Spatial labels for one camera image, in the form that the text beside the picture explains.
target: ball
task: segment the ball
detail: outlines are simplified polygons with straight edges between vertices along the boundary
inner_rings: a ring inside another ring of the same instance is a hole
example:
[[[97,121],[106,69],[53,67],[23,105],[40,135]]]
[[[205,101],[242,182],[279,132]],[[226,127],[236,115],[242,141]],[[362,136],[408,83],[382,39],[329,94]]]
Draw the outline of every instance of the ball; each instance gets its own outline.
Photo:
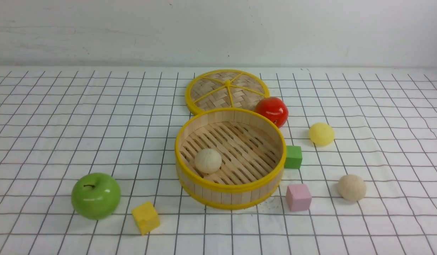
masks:
[[[311,126],[309,132],[310,140],[317,146],[329,145],[335,139],[335,132],[326,123],[319,122]]]
[[[365,197],[366,185],[359,176],[348,174],[338,181],[338,193],[351,202],[356,202]]]
[[[222,157],[214,149],[200,150],[194,160],[196,168],[206,174],[211,174],[220,169]]]

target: yellow block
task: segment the yellow block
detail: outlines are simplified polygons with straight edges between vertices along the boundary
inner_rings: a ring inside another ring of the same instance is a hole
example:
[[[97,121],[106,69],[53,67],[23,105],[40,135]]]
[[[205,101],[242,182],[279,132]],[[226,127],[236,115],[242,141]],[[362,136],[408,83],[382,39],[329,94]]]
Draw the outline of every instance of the yellow block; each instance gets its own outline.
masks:
[[[132,215],[140,233],[145,235],[160,226],[159,215],[151,202],[146,202],[132,210]]]

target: bamboo lid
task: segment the bamboo lid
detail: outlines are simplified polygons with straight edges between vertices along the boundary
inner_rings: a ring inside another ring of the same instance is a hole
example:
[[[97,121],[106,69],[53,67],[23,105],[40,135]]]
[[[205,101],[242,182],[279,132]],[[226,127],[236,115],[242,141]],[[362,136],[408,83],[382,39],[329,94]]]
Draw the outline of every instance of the bamboo lid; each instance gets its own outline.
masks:
[[[265,97],[269,97],[269,90],[261,79],[232,69],[201,74],[186,89],[187,107],[194,115],[216,108],[253,111]]]

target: yellow foam ball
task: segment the yellow foam ball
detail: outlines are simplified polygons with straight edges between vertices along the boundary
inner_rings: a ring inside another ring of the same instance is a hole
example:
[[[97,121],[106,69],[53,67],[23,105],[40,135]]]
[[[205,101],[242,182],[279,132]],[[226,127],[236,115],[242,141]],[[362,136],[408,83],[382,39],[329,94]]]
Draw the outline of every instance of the yellow foam ball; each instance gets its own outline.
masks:
[[[319,122],[311,126],[308,132],[310,140],[317,146],[329,145],[335,139],[335,132],[326,123]]]

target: pink cube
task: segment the pink cube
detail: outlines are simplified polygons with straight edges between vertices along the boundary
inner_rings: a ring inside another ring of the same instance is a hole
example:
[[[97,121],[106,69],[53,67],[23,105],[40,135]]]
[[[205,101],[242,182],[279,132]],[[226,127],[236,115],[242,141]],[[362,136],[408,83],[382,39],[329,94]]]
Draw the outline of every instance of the pink cube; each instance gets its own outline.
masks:
[[[311,194],[306,184],[290,184],[286,189],[286,202],[290,211],[308,210]]]

